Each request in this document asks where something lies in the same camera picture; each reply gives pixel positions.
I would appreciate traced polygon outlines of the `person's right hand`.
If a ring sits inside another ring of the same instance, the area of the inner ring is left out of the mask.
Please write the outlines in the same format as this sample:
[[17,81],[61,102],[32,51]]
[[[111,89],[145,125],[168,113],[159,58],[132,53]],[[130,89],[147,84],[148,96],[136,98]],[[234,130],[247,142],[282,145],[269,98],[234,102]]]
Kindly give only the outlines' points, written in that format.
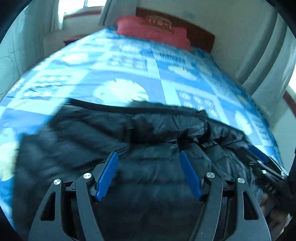
[[[269,205],[269,196],[267,193],[263,194],[262,201],[260,202],[260,208],[265,217],[267,217],[267,205]],[[284,232],[284,229],[290,223],[292,217],[290,214],[273,209],[270,213],[271,222],[268,225],[269,232],[272,240],[277,240],[278,237]]]

